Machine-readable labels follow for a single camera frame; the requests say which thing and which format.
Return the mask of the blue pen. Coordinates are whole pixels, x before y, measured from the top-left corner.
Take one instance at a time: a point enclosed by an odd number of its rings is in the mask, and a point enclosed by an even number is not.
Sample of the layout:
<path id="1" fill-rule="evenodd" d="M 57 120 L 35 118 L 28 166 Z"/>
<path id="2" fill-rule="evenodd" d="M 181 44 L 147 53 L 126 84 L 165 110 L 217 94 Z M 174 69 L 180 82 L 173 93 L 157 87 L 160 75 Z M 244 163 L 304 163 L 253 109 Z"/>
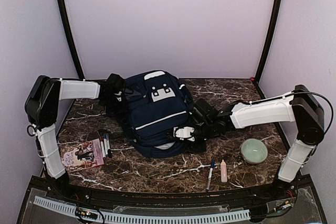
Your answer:
<path id="1" fill-rule="evenodd" d="M 210 168 L 209 168 L 209 173 L 208 173 L 208 178 L 207 178 L 207 184 L 206 184 L 206 192 L 209 192 L 209 188 L 211 185 L 211 180 L 212 180 L 212 173 L 213 173 L 213 169 L 215 166 L 215 159 L 213 158 L 210 164 Z"/>

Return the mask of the navy blue student backpack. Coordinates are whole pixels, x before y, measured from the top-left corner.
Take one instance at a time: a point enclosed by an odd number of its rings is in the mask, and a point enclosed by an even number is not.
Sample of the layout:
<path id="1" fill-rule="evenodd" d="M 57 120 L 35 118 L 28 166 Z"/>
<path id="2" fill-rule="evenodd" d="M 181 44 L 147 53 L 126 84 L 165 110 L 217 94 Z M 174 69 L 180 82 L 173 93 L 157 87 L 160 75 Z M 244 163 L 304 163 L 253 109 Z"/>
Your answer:
<path id="1" fill-rule="evenodd" d="M 163 70 L 141 73 L 125 80 L 122 101 L 126 113 L 118 122 L 129 143 L 148 158 L 168 158 L 206 151 L 206 141 L 182 141 L 173 137 L 174 127 L 196 123 L 193 98 L 177 77 Z"/>

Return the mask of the pink cover book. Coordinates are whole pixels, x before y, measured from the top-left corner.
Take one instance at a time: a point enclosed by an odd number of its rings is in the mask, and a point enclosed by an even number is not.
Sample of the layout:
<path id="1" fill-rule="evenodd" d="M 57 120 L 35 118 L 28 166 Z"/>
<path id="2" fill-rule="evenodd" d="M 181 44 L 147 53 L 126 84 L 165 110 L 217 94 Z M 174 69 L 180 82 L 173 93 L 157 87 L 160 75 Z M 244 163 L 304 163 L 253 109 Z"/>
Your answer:
<path id="1" fill-rule="evenodd" d="M 68 173 L 104 165 L 105 153 L 99 139 L 66 146 L 60 150 L 60 155 Z"/>

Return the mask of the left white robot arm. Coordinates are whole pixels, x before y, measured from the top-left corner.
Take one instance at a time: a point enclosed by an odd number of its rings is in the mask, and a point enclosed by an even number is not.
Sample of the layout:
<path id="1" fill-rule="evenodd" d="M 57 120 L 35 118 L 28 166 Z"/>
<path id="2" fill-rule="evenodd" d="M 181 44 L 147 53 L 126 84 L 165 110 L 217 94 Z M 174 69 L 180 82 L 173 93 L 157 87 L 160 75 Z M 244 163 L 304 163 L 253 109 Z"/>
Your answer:
<path id="1" fill-rule="evenodd" d="M 35 81 L 25 102 L 25 112 L 30 123 L 27 133 L 35 137 L 38 156 L 44 164 L 46 177 L 55 182 L 53 191 L 61 200 L 71 200 L 74 189 L 68 185 L 69 176 L 61 162 L 56 139 L 59 102 L 98 99 L 103 105 L 120 103 L 124 87 L 125 80 L 118 74 L 96 81 L 41 75 Z"/>

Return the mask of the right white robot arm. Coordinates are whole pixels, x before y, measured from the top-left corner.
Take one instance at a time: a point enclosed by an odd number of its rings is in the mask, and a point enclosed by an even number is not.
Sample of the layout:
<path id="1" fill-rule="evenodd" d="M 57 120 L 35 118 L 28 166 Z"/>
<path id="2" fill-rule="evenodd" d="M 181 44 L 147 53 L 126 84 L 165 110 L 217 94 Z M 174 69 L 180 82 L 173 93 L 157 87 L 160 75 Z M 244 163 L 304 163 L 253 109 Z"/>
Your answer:
<path id="1" fill-rule="evenodd" d="M 330 125 L 324 123 L 324 109 L 317 98 L 329 100 L 308 90 L 303 84 L 283 95 L 258 101 L 235 101 L 220 110 L 204 99 L 198 99 L 191 111 L 198 125 L 196 136 L 205 140 L 248 126 L 278 122 L 294 122 L 297 136 L 278 173 L 268 195 L 273 200 L 287 193 L 291 183 L 317 146 L 323 141 Z"/>

